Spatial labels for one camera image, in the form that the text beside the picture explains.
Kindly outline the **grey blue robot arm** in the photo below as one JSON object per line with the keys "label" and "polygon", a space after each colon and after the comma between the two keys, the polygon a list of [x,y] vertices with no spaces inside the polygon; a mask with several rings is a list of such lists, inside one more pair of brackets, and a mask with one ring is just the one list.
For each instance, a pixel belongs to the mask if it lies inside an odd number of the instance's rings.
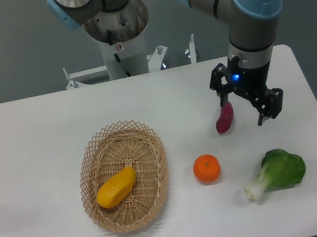
{"label": "grey blue robot arm", "polygon": [[[259,112],[259,123],[282,110],[283,91],[266,80],[283,0],[179,0],[229,26],[227,63],[212,70],[210,88],[220,98],[219,133],[231,126],[228,95],[248,100]],[[110,79],[150,72],[143,32],[149,13],[141,0],[47,0],[67,28],[84,27],[100,47]]]}

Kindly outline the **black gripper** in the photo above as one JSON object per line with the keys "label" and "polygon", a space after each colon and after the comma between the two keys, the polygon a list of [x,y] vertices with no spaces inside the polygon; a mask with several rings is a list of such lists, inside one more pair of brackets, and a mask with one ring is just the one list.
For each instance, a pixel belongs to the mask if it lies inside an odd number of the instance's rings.
{"label": "black gripper", "polygon": [[227,67],[220,63],[211,72],[210,89],[216,91],[223,108],[232,92],[250,100],[259,112],[258,126],[275,119],[282,111],[283,90],[266,85],[270,62],[256,68],[242,67],[238,56],[227,58]]}

